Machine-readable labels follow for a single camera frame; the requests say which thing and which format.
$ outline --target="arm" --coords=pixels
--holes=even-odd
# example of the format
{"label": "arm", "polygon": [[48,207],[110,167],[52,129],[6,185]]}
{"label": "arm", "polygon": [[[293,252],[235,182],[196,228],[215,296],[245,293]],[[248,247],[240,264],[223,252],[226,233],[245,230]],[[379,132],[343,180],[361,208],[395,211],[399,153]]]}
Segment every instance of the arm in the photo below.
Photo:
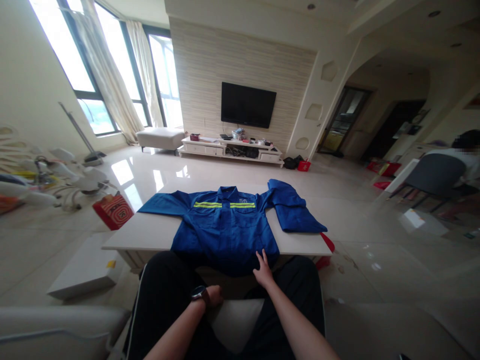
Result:
{"label": "arm", "polygon": [[[210,297],[210,307],[215,307],[224,301],[220,286],[209,286],[206,289]],[[183,359],[206,308],[207,305],[202,299],[192,301],[152,347],[144,360]]]}
{"label": "arm", "polygon": [[256,253],[260,270],[254,269],[258,283],[265,288],[275,306],[288,343],[297,359],[340,360],[330,344],[275,283],[267,255]]}

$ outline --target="curtain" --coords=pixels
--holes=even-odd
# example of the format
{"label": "curtain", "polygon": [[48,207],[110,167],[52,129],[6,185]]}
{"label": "curtain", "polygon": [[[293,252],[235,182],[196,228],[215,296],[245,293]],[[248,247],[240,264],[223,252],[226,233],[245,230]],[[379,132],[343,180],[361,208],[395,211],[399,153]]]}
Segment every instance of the curtain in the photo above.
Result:
{"label": "curtain", "polygon": [[137,144],[136,133],[145,130],[130,99],[127,87],[110,53],[94,0],[81,0],[83,13],[73,12],[78,34],[85,45],[93,76],[105,106],[129,145]]}
{"label": "curtain", "polygon": [[148,111],[150,112],[151,123],[156,128],[164,126],[162,112],[160,111],[157,89],[155,87],[154,64],[150,52],[150,44],[145,35],[142,23],[139,21],[126,21],[126,28],[130,35],[133,53],[135,54],[138,71],[140,72],[141,84],[145,93]]}

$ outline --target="hand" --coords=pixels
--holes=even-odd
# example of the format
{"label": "hand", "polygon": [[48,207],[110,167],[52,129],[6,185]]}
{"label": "hand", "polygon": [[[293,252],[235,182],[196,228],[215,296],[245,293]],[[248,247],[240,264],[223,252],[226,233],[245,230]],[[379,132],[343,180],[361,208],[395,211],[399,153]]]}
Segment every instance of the hand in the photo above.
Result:
{"label": "hand", "polygon": [[269,261],[267,259],[267,254],[265,249],[262,249],[263,258],[260,256],[259,252],[256,252],[256,257],[260,262],[260,270],[253,269],[253,275],[255,275],[256,281],[266,289],[271,284],[275,284],[274,276],[272,275],[272,270],[269,268]]}
{"label": "hand", "polygon": [[208,296],[210,297],[209,308],[214,308],[224,302],[224,297],[222,296],[222,287],[220,285],[212,285],[206,288]]}

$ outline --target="doorway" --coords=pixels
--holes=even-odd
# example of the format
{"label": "doorway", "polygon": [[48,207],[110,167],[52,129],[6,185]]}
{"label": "doorway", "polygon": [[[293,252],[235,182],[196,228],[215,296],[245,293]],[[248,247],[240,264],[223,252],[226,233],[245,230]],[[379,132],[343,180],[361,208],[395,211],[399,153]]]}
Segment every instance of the doorway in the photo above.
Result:
{"label": "doorway", "polygon": [[383,159],[397,141],[397,131],[405,122],[410,122],[417,115],[425,101],[401,101],[396,104],[361,159],[363,161],[368,161],[370,158]]}
{"label": "doorway", "polygon": [[340,149],[371,93],[351,86],[343,88],[317,152],[331,154]]}

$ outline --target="glass door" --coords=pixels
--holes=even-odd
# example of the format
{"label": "glass door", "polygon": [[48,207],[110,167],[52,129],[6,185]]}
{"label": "glass door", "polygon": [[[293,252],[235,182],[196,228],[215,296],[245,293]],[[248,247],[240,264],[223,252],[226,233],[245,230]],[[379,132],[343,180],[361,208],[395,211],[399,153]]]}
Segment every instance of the glass door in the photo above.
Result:
{"label": "glass door", "polygon": [[354,87],[343,88],[335,113],[320,141],[319,153],[334,153],[340,149],[371,93]]}

